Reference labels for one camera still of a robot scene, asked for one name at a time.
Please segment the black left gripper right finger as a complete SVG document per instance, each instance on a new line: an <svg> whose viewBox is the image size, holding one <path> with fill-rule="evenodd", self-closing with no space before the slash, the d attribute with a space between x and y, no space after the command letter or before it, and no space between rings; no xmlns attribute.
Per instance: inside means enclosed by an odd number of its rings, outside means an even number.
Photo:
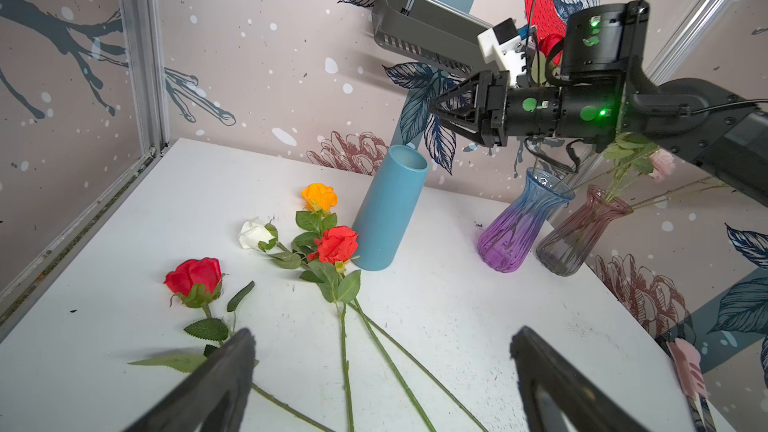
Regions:
<svg viewBox="0 0 768 432"><path fill-rule="evenodd" d="M565 357L528 326L510 343L531 431L643 431Z"/></svg>

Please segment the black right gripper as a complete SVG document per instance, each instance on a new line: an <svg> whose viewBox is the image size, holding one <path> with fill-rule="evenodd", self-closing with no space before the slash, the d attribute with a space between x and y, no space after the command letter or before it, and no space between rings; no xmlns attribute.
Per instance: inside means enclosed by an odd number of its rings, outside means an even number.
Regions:
<svg viewBox="0 0 768 432"><path fill-rule="evenodd" d="M486 66L429 102L429 112L446 129L482 147L503 147L510 137L529 137L534 127L523 117L517 90L528 86L528 40L536 28L519 29L507 19L478 34Z"/></svg>

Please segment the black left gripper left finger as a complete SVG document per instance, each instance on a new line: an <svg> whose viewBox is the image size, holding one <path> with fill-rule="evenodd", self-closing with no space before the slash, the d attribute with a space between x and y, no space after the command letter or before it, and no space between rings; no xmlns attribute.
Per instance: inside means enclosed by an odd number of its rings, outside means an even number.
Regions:
<svg viewBox="0 0 768 432"><path fill-rule="evenodd" d="M255 338L238 331L130 431L238 431L243 421L255 358Z"/></svg>

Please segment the blue purple glass vase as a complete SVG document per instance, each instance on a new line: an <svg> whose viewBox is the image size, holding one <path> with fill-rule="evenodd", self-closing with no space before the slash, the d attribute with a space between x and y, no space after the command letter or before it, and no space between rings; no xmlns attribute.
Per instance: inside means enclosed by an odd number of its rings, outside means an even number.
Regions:
<svg viewBox="0 0 768 432"><path fill-rule="evenodd" d="M530 167L522 194L479 236L481 259L501 273L517 271L551 212L568 204L574 191L554 174Z"/></svg>

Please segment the teal ceramic vase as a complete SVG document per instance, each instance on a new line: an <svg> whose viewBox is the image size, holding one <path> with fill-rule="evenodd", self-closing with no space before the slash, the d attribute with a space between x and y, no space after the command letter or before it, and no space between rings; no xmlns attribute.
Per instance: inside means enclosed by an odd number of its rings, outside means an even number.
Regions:
<svg viewBox="0 0 768 432"><path fill-rule="evenodd" d="M373 177L352 229L358 234L353 263L367 271L381 271L393 262L403 240L429 165L409 146L389 148Z"/></svg>

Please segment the pink carnation flower stem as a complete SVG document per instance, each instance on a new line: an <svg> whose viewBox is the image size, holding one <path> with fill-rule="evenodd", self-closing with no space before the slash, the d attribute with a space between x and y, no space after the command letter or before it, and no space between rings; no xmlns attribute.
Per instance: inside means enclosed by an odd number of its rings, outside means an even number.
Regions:
<svg viewBox="0 0 768 432"><path fill-rule="evenodd" d="M614 165L605 199L618 198L642 177L663 181L675 170L674 157L639 133L621 133L608 145L603 156Z"/></svg>

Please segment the smoky pink glass vase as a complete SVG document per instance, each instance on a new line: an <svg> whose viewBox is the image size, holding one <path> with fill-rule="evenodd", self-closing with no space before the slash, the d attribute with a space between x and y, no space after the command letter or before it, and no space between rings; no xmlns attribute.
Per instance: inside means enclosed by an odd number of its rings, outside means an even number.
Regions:
<svg viewBox="0 0 768 432"><path fill-rule="evenodd" d="M632 207L596 185L587 189L585 202L554 228L536 247L540 263L555 275L569 277L578 272L611 222L628 216Z"/></svg>

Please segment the white rose flower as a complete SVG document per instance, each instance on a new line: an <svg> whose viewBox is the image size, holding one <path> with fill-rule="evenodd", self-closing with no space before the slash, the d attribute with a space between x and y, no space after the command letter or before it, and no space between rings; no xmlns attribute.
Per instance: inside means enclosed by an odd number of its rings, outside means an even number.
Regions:
<svg viewBox="0 0 768 432"><path fill-rule="evenodd" d="M309 251L308 245L297 245L295 250L289 250L285 247L278 238L277 229L271 224L267 223L262 225L256 221L246 221L238 236L239 243L244 249L253 249L262 251L267 257L275 262L279 267L286 270L294 270L298 268L303 269L303 274L308 274L309 282L316 283L320 288L323 288L326 283L323 279L318 279L314 274L314 271L309 267L307 261L308 255L305 251ZM424 373L429 379L431 379L435 385L437 385L444 394L462 411L464 412L474 424L481 430L487 431L487 428L480 422L480 420L432 373L430 372L414 355L412 355L404 346L402 346L394 337L392 337L384 328L380 327L372 319L370 319L363 311L361 304L357 299L347 302L347 305L351 307L361 318L366 329L369 332L374 345L383 354L385 361L390 366L391 370L395 374L396 379L403 387L409 400L412 402L420 417L423 419L430 431L435 431L435 427L431 420L428 418L426 412L421 406L420 402L413 393L411 387L407 384L402 373L395 365L390 354L384 348L383 344L379 340L379 336L382 335L388 339L394 346L396 346L414 365L416 365L422 373Z"/></svg>

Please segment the orange rose flower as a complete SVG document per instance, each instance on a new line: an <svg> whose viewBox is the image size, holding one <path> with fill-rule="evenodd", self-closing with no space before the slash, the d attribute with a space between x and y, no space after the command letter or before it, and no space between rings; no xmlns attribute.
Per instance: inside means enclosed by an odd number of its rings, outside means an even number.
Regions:
<svg viewBox="0 0 768 432"><path fill-rule="evenodd" d="M308 185L302 190L301 197L310 211L330 212L338 204L335 190L322 183Z"/></svg>

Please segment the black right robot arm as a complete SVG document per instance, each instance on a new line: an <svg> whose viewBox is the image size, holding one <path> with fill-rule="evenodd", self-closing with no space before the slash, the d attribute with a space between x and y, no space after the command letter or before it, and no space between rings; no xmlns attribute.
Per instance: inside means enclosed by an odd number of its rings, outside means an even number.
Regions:
<svg viewBox="0 0 768 432"><path fill-rule="evenodd" d="M432 99L447 129L482 147L508 138L578 139L604 150L621 132L642 135L755 201L767 202L767 113L702 79L653 84L642 70L650 6L581 10L552 49L553 87L514 88L507 71L482 71Z"/></svg>

